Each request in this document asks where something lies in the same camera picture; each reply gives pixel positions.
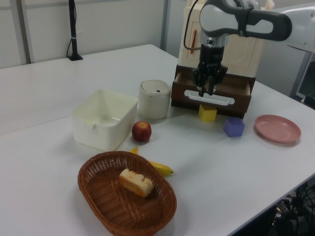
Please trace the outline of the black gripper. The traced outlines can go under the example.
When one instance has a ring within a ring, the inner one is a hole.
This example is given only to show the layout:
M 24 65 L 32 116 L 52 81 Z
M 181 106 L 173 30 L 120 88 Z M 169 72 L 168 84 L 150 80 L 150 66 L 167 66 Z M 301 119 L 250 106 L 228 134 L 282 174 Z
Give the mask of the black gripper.
M 198 94 L 203 97 L 205 85 L 209 77 L 208 65 L 216 65 L 209 77 L 209 95 L 213 95 L 214 88 L 221 83 L 228 68 L 221 64 L 224 53 L 223 47 L 210 47 L 202 44 L 199 56 L 199 65 L 192 71 L 194 83 L 198 88 Z

